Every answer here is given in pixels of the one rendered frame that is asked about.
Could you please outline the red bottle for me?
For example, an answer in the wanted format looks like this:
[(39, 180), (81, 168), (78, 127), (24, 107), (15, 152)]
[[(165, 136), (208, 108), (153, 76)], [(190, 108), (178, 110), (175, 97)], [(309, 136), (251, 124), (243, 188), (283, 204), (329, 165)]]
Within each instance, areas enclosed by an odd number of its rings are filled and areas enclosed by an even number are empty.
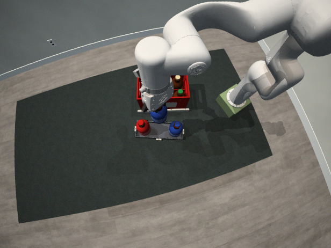
[(148, 135), (151, 131), (149, 122), (145, 119), (139, 120), (139, 122), (136, 123), (136, 129), (141, 135)]

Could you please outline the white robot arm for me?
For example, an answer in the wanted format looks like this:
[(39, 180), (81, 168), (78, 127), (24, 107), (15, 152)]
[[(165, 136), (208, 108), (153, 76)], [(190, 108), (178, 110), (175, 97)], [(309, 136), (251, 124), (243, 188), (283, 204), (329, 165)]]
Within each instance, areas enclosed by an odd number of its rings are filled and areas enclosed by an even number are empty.
[[(194, 5), (164, 26), (162, 37), (146, 37), (135, 48), (141, 93), (162, 94), (172, 75), (199, 75), (211, 56), (198, 31), (216, 28), (246, 42), (258, 42), (287, 30), (267, 53), (253, 63), (245, 77), (227, 92), (228, 103), (240, 108), (258, 91), (270, 100), (304, 78), (297, 58), (303, 52), (320, 57), (331, 54), (331, 0), (249, 0), (205, 2)], [(148, 81), (147, 81), (148, 80)]]

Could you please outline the blue bottle with brown band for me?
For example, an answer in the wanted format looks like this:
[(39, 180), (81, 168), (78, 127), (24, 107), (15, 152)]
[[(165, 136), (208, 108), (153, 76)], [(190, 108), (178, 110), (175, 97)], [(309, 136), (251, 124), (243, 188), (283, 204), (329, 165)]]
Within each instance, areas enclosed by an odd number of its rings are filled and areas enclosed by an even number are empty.
[(183, 125), (179, 121), (173, 121), (169, 126), (169, 134), (178, 137), (183, 130)]

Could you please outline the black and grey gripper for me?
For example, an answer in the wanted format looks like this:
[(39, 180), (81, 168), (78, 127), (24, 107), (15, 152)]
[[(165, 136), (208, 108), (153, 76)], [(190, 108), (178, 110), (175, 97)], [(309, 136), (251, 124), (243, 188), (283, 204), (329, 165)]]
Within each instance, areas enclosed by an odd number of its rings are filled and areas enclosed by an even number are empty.
[[(148, 92), (141, 93), (142, 102), (144, 103), (142, 111), (151, 111), (157, 113), (157, 109), (160, 106), (166, 106), (166, 101), (168, 101), (174, 94), (174, 85), (170, 77), (170, 87), (168, 90), (162, 94), (150, 94)], [(144, 98), (145, 97), (145, 98)]]

